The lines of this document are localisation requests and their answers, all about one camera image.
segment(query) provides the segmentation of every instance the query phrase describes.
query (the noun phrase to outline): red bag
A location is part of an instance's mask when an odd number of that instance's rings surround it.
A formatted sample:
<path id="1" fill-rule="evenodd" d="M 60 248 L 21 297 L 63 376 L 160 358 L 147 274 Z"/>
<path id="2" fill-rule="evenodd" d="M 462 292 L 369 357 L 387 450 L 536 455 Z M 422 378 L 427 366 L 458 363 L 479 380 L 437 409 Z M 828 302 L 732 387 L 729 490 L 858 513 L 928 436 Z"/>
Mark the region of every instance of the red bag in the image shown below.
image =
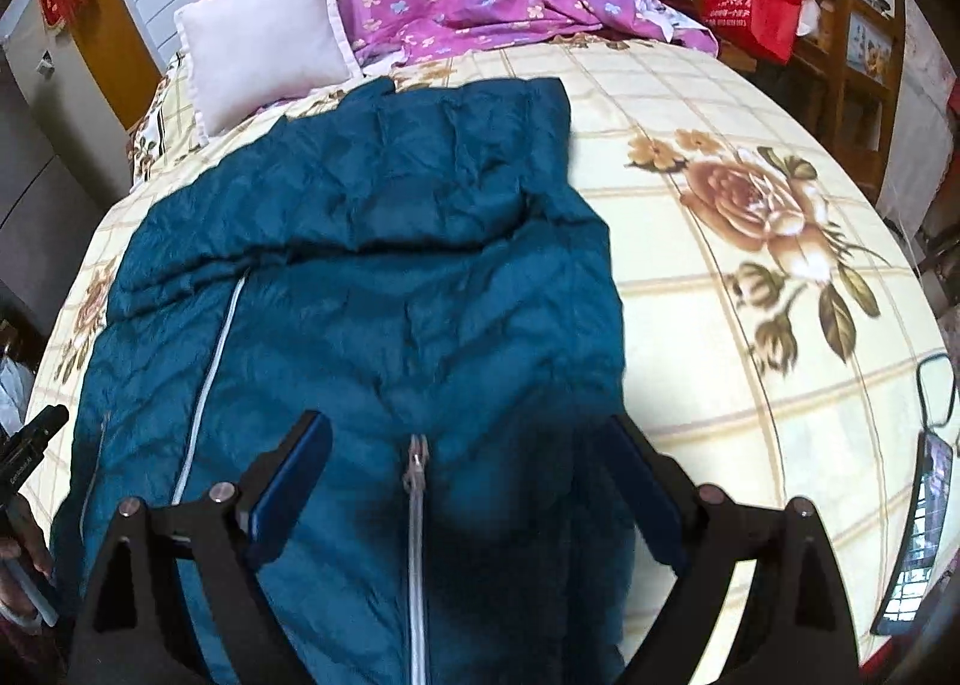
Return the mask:
<path id="1" fill-rule="evenodd" d="M 803 0 L 706 0 L 704 24 L 761 60 L 786 65 Z"/>

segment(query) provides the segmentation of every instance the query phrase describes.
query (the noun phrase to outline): blue sleeping bag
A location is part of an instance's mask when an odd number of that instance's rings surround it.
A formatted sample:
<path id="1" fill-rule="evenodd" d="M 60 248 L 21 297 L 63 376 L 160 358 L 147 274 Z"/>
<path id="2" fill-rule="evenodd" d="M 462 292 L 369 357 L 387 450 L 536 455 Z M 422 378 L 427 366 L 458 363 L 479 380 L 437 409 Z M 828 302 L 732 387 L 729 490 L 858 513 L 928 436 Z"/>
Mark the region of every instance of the blue sleeping bag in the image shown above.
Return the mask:
<path id="1" fill-rule="evenodd" d="M 80 398 L 53 533 L 67 608 L 121 498 L 199 498 L 318 410 L 331 458 L 258 578 L 319 683 L 410 682 L 412 633 L 431 685 L 612 681 L 635 533 L 589 431 L 623 407 L 623 326 L 569 131 L 557 79 L 379 79 L 157 203 Z M 211 674 L 234 682 L 193 570 L 184 589 Z"/>

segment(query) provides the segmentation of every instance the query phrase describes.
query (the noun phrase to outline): zipper pull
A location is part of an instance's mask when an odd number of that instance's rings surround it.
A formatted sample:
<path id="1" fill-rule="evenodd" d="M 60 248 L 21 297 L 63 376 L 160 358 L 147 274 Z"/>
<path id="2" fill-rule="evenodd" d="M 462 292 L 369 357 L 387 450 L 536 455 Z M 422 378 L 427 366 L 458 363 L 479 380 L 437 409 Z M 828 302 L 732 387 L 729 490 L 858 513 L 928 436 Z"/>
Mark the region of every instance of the zipper pull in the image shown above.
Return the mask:
<path id="1" fill-rule="evenodd" d="M 430 448 L 426 436 L 410 436 L 410 449 L 407 450 L 407 470 L 403 475 L 403 489 L 408 493 L 422 493 L 426 490 L 426 464 L 430 459 Z"/>

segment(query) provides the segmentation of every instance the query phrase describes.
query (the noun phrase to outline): bolt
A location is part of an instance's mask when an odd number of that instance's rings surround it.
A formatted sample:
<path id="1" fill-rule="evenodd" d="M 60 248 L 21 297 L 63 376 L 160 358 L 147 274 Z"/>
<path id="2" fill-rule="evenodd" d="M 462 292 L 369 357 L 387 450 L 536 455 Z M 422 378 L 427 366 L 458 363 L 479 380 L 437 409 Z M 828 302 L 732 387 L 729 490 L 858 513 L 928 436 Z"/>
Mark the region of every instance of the bolt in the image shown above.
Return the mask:
<path id="1" fill-rule="evenodd" d="M 123 501 L 117 506 L 117 511 L 120 512 L 121 517 L 133 517 L 138 511 L 140 511 L 141 506 L 143 506 L 143 501 L 140 501 L 140 498 L 134 498 L 129 496 L 124 498 Z"/>
<path id="2" fill-rule="evenodd" d="M 224 503 L 224 501 L 233 498 L 233 494 L 236 492 L 237 489 L 230 482 L 217 482 L 210 488 L 208 495 L 213 503 Z"/>
<path id="3" fill-rule="evenodd" d="M 702 484 L 697 492 L 700 494 L 701 501 L 714 506 L 723 503 L 727 498 L 727 494 L 715 484 Z"/>
<path id="4" fill-rule="evenodd" d="M 817 511 L 808 498 L 794 498 L 793 510 L 797 512 L 800 517 L 812 517 Z"/>

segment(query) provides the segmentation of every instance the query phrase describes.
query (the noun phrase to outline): white pillow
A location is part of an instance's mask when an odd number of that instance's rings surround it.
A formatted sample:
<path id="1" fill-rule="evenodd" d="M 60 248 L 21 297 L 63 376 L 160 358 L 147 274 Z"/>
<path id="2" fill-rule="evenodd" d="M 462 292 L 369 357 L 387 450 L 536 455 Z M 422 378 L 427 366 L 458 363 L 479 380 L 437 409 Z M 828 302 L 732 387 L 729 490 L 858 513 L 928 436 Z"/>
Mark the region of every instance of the white pillow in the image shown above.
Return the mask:
<path id="1" fill-rule="evenodd" d="M 337 0 L 200 0 L 174 22 L 203 145 L 261 106 L 362 75 Z"/>

